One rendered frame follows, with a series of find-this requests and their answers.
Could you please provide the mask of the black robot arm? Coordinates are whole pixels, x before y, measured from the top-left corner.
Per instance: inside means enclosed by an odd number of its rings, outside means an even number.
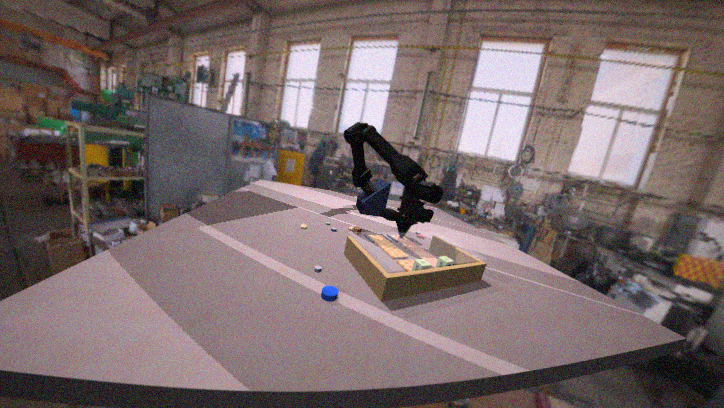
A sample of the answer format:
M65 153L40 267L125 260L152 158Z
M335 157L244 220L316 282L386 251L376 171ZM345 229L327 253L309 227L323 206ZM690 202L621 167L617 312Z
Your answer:
M371 170L365 166L364 142L372 146L391 166L391 171L396 179L405 186L404 195L416 197L421 200L437 204L443 196L443 188L436 185L435 182L428 182L425 178L428 176L423 168L421 168L414 160L408 156L398 153L376 130L373 125L368 123L356 122L344 132L345 141L351 145L354 169L352 171L353 183L356 187L361 187L365 196L369 196L377 191L376 186L372 184ZM416 174L419 175L416 176ZM406 212L410 212L415 222L424 224L426 220L430 221L433 217L433 210L424 209L423 202L416 203L417 200L408 206Z

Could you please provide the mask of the blue short cylinder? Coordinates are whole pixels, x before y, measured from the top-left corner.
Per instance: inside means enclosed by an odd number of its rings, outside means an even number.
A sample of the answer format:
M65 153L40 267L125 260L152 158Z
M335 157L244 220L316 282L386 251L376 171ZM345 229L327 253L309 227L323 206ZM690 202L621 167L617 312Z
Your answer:
M321 298L326 301L336 301L338 299L338 290L335 286L325 286L322 289Z

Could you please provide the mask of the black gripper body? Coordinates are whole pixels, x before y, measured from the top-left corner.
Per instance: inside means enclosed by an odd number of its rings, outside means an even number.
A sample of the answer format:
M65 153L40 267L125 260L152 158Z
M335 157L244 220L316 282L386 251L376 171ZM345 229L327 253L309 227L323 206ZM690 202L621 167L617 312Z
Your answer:
M419 201L419 198L407 196L404 194L403 194L403 196L400 196L400 199L402 200L401 206L400 206L400 208L398 207L398 209L397 209L399 212L397 212L391 208L383 208L380 212L380 216L382 216L383 218L385 218L386 220L389 220L389 221L397 221L397 220L399 220L401 222L407 222L407 220L414 221L412 219L410 212L406 212L407 208L413 202L413 200L417 200L417 202L416 202L417 204L420 204L421 201Z

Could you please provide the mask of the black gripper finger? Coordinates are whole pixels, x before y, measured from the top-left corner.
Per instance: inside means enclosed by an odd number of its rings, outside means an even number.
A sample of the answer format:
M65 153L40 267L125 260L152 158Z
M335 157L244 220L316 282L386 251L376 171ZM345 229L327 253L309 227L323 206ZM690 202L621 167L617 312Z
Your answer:
M406 228L406 225L409 224L409 222L401 222L401 221L397 220L397 221L396 221L396 224L397 224L397 227L398 227L398 232L404 232L404 231L405 231L405 228Z
M409 229L410 229L413 225L418 224L418 222L409 221L409 220L407 220L407 222L409 222L409 224L406 225L406 228L405 228L405 231L404 231L404 232L408 232Z

